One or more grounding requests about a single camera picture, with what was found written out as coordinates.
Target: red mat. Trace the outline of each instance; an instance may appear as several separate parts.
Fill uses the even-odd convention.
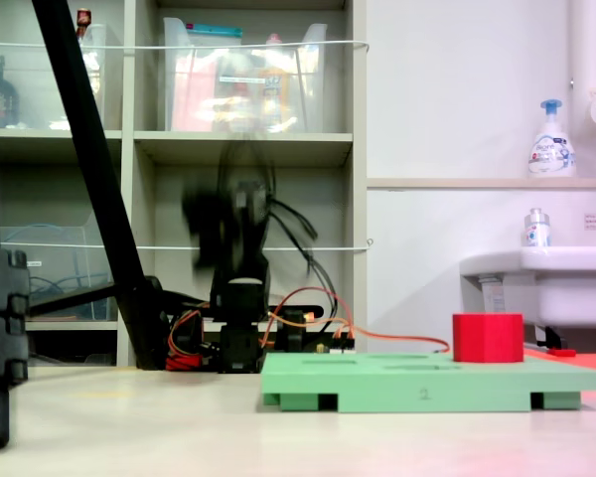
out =
[[[542,360],[557,361],[559,363],[566,363],[568,365],[580,366],[581,368],[591,368],[596,370],[596,354],[578,354],[573,358],[557,358],[555,356],[542,353],[540,351],[525,350],[525,354],[534,358],[541,358]]]

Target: black tripod leg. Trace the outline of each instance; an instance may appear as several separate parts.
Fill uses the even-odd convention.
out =
[[[116,295],[137,366],[165,368],[168,325],[160,320],[159,292],[141,268],[88,74],[66,0],[33,0],[58,83],[92,208],[106,249]]]

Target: bottle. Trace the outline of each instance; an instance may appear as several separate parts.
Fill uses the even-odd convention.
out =
[[[77,41],[81,45],[83,37],[86,34],[86,28],[90,25],[91,13],[87,8],[80,8],[77,10]]]
[[[77,35],[77,42],[81,48],[84,44],[86,36],[86,29],[92,22],[92,13],[87,8],[80,8],[77,10],[77,29],[75,34]],[[92,94],[95,97],[95,103],[97,108],[102,108],[102,91],[101,91],[101,65],[97,51],[91,48],[83,49],[81,52],[83,63],[86,66],[86,72],[88,73],[88,81],[90,82],[90,88]]]
[[[527,162],[531,177],[574,177],[576,175],[574,148],[556,120],[556,109],[562,104],[558,99],[549,99],[540,104],[540,107],[545,109],[547,119],[534,140]]]
[[[527,246],[551,246],[549,215],[541,209],[530,209],[525,216],[525,244]]]
[[[0,128],[16,125],[19,121],[18,92],[4,79],[4,56],[0,55]]]
[[[278,34],[272,33],[267,39],[267,45],[279,45],[282,41]],[[283,132],[291,124],[285,124],[287,96],[289,92],[289,76],[278,67],[278,60],[282,58],[282,48],[268,48],[265,50],[265,69],[260,74],[264,78],[262,89],[262,127],[266,132]]]

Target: white wire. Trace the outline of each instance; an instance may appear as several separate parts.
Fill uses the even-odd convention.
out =
[[[367,47],[367,52],[371,47],[368,42],[361,42],[358,40],[331,40],[327,42],[296,42],[296,43],[277,43],[272,45],[233,45],[231,47],[193,47],[192,45],[180,46],[176,45],[173,47],[166,46],[135,46],[125,47],[122,45],[109,45],[109,46],[86,46],[82,45],[81,48],[84,50],[231,50],[239,48],[283,48],[283,47],[301,47],[304,45],[358,45]],[[11,47],[11,48],[46,48],[46,45],[35,45],[32,43],[0,43],[0,47]]]
[[[103,248],[103,245],[86,245],[78,243],[24,243],[15,241],[3,241],[1,245],[7,246],[47,246],[56,248]],[[312,251],[367,251],[373,241],[370,240],[367,246],[314,246],[311,248],[303,248],[303,250]],[[197,246],[152,246],[152,245],[138,245],[138,250],[199,250]],[[294,246],[267,246],[263,248],[264,251],[295,251],[298,248]]]

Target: red cube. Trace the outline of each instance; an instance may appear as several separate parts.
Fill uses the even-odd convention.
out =
[[[523,316],[520,313],[453,315],[454,360],[463,363],[523,361]]]

